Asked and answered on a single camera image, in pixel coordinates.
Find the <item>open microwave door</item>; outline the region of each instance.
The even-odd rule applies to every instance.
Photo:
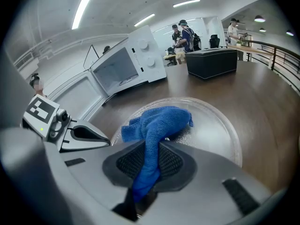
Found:
[[[98,59],[99,56],[94,46],[91,45],[83,63],[84,70],[88,70]]]
[[[146,81],[140,76],[138,65],[130,57],[132,50],[126,45],[127,39],[111,48],[90,68],[108,96]]]
[[[108,95],[91,72],[86,70],[67,80],[47,98],[58,103],[72,118],[89,121]]]

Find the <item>blue towel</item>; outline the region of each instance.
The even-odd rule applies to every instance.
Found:
[[[187,124],[193,126],[192,115],[186,109],[165,106],[145,111],[139,118],[130,120],[121,133],[124,142],[145,139],[144,165],[133,183],[135,202],[140,201],[160,176],[158,168],[158,143],[179,132]]]

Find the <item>backpack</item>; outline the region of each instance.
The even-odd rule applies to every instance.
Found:
[[[185,30],[188,34],[189,34],[189,42],[188,42],[188,47],[191,51],[196,51],[199,50],[199,41],[200,41],[200,37],[194,33],[194,31],[192,30],[192,33],[189,32],[188,29],[184,28],[183,30]]]

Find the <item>ceiling light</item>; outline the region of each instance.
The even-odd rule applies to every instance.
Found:
[[[170,31],[170,32],[174,32],[174,31]],[[164,33],[163,35],[168,34],[168,33],[170,33],[170,32],[166,32],[166,33]]]
[[[193,2],[200,2],[200,0],[192,0],[192,1],[186,1],[186,2],[182,2],[182,3],[178,3],[176,5],[173,5],[173,8],[179,7],[179,6],[182,6],[182,5],[186,5],[186,4],[189,4],[189,3],[193,3]]]
[[[166,26],[166,27],[164,27],[164,28],[167,28],[168,26]],[[156,30],[155,32],[158,32],[158,31],[160,31],[160,30],[162,30],[162,29],[164,29],[164,28],[161,28],[161,29],[158,29],[158,30]]]
[[[290,36],[294,36],[294,34],[291,32],[291,30],[286,31],[286,34],[290,35]]]
[[[154,13],[152,13],[152,14],[149,15],[148,17],[145,17],[143,20],[141,20],[141,21],[139,21],[137,24],[135,24],[135,27],[138,26],[138,25],[140,25],[141,23],[143,23],[144,21],[146,21],[147,19],[149,19],[149,18],[151,18],[151,17],[153,17],[153,16],[155,16]]]
[[[265,22],[266,20],[265,20],[262,16],[257,15],[257,16],[255,17],[254,21],[259,22],[259,23],[263,23],[263,22]]]
[[[88,5],[89,1],[90,0],[81,0],[79,7],[77,9],[75,18],[74,18],[72,29],[78,28],[81,17],[83,16],[83,12],[84,12],[86,6]]]

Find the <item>railing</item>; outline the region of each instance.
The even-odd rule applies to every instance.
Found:
[[[262,48],[258,48],[259,50],[273,54],[271,70],[284,77],[300,93],[300,55],[277,45],[259,41],[244,41],[260,44]],[[252,57],[252,59],[257,60],[266,66],[269,65],[270,57],[265,57],[260,54],[257,55],[262,57],[262,59],[254,57]]]

